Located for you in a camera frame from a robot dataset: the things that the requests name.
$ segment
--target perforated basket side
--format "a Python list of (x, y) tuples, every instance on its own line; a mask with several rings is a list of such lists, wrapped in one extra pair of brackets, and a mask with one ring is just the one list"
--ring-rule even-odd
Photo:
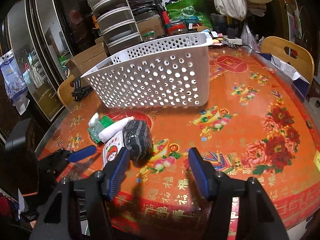
[(206, 42), (206, 35), (204, 33), (181, 34), (148, 41), (143, 44), (124, 49), (112, 55), (111, 59), (113, 63), (118, 63), (155, 52), (197, 46), (205, 44)]
[(136, 57), (85, 78), (109, 108), (204, 105), (209, 98), (208, 47)]

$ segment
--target blue gripper pad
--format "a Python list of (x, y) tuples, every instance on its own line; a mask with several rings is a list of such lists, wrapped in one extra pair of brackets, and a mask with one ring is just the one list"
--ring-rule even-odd
[(197, 148), (189, 150), (189, 165), (199, 192), (207, 201), (212, 201), (218, 190), (218, 185), (214, 180), (215, 169), (210, 162), (204, 161)]
[(80, 160), (83, 160), (96, 152), (96, 147), (94, 145), (88, 146), (86, 148), (83, 148), (81, 150), (78, 150), (68, 157), (68, 162), (70, 163), (76, 163)]
[(117, 157), (103, 168), (105, 178), (101, 185), (102, 194), (111, 201), (119, 192), (124, 174), (128, 168), (130, 153), (122, 147)]

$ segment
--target chair backrest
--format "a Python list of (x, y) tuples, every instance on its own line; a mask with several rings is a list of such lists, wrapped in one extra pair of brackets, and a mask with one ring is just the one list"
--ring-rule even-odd
[(75, 79), (74, 75), (68, 77), (58, 88), (58, 97), (65, 107), (67, 107), (72, 101), (73, 96), (71, 93), (74, 88), (70, 86), (70, 83)]
[[(285, 49), (288, 51), (289, 48), (297, 52), (296, 58), (286, 54)], [(270, 53), (282, 61), (289, 63), (308, 80), (310, 84), (312, 83), (315, 64), (310, 53), (303, 47), (279, 37), (267, 37), (262, 42), (261, 53)]]

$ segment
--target yellow paper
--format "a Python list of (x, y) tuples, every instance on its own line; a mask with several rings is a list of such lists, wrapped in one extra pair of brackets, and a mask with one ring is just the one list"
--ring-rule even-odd
[(315, 156), (313, 162), (315, 163), (318, 170), (320, 171), (320, 152), (318, 150), (316, 151), (316, 156)]

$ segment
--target floral tablecloth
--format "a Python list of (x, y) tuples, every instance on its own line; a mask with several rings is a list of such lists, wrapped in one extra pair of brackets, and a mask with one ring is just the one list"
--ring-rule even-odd
[[(110, 205), (112, 223), (123, 231), (161, 239), (201, 239), (211, 204), (199, 195), (188, 165), (188, 149), (230, 177), (255, 176), (287, 229), (320, 206), (320, 172), (313, 160), (319, 134), (303, 104), (275, 70), (242, 49), (210, 50), (210, 98), (190, 108), (109, 110), (91, 93), (48, 140), (40, 157), (57, 148), (92, 145), (87, 123), (98, 112), (114, 121), (126, 116), (151, 128), (154, 156), (147, 165), (130, 164)], [(62, 176), (85, 178), (102, 168), (102, 148)], [(239, 199), (233, 198), (229, 238), (234, 239)]]

